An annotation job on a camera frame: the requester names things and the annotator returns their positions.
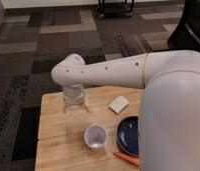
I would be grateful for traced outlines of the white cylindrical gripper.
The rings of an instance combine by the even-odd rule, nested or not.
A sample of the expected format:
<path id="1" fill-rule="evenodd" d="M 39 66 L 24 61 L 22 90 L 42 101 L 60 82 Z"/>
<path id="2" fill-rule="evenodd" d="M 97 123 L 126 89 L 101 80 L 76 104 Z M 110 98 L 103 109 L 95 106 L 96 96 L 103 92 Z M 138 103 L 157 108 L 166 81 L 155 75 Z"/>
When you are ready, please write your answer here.
<path id="1" fill-rule="evenodd" d="M 85 101 L 85 91 L 81 84 L 67 86 L 63 88 L 63 98 L 68 105 L 81 105 L 81 108 L 89 112 L 89 108 Z M 63 106 L 63 113 L 67 112 L 67 107 Z"/>

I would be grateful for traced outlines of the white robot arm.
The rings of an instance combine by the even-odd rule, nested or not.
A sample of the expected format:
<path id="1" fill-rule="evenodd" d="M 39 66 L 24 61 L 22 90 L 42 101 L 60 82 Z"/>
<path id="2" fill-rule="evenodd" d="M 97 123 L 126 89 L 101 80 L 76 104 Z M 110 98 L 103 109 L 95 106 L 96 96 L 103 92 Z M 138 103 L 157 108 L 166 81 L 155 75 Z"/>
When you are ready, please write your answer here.
<path id="1" fill-rule="evenodd" d="M 84 84 L 141 89 L 140 170 L 200 171 L 200 52 L 152 52 L 95 64 L 71 54 L 51 77 L 70 99 L 82 95 Z"/>

